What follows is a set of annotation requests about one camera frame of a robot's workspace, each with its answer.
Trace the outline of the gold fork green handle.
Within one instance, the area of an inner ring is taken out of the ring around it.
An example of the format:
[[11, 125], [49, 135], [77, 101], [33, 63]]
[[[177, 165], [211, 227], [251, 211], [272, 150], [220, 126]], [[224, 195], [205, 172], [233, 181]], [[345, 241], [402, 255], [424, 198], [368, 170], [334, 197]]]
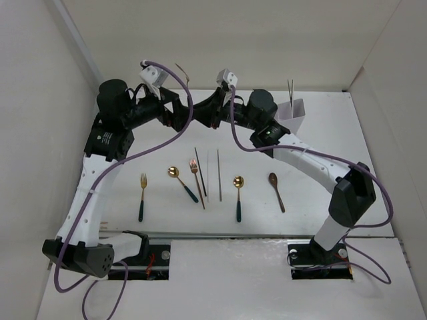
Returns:
[[185, 85], [188, 87], [189, 82], [190, 82], [189, 75], [178, 63], [175, 63], [175, 66], [183, 73], [183, 75], [185, 77]]
[[140, 186], [141, 186], [141, 199], [139, 204], [139, 215], [138, 215], [138, 221], [143, 221], [143, 214], [144, 214], [144, 192], [145, 188], [147, 187], [147, 175], [145, 173], [142, 173], [140, 175]]

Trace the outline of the gold spoon dark handle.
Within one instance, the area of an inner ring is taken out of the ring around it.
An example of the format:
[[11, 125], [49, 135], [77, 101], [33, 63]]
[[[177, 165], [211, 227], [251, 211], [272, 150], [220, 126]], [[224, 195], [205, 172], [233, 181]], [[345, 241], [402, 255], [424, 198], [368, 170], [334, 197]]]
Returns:
[[234, 177], [234, 186], [237, 188], [237, 203], [236, 203], [236, 221], [242, 222], [242, 205], [241, 205], [241, 189], [244, 186], [244, 178], [242, 176]]

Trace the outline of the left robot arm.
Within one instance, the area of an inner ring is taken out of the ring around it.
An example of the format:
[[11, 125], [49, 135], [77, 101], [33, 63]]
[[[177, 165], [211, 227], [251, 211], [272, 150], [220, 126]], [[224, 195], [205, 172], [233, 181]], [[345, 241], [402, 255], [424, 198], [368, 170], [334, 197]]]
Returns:
[[99, 86], [98, 114], [85, 144], [83, 169], [66, 219], [52, 239], [46, 239], [43, 254], [64, 269], [97, 278], [124, 259], [142, 264], [149, 258], [149, 240], [143, 233], [124, 231], [99, 238], [107, 194], [121, 166], [130, 161], [133, 130], [152, 120], [181, 133], [188, 124], [189, 106], [169, 89], [142, 83], [135, 89], [112, 79]]

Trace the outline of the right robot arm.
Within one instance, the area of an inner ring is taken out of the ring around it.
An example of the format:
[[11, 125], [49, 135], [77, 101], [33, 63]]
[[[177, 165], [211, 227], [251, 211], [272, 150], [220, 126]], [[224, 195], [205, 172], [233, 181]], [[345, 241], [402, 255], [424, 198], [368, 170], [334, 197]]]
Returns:
[[250, 141], [259, 152], [295, 167], [331, 194], [329, 215], [308, 245], [311, 264], [327, 264], [342, 237], [376, 201], [369, 168], [320, 156], [279, 123], [278, 105], [269, 91], [254, 89], [246, 104], [233, 104], [233, 98], [230, 89], [218, 87], [194, 105], [193, 119], [212, 129], [222, 121], [251, 129]]

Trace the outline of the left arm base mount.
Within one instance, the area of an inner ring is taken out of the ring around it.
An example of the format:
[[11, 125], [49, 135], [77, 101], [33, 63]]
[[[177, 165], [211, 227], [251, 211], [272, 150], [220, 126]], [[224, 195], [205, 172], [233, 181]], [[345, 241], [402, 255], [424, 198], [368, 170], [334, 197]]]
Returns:
[[124, 262], [128, 266], [128, 281], [167, 281], [171, 242], [155, 241], [149, 245], [146, 257], [128, 257]]

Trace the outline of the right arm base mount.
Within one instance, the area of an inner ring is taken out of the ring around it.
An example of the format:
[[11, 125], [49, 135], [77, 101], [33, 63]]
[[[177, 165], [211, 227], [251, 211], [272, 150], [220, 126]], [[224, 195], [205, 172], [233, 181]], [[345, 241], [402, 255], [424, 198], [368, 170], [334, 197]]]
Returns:
[[286, 259], [293, 280], [353, 279], [343, 243], [338, 243], [331, 251], [324, 251], [311, 243], [291, 242]]

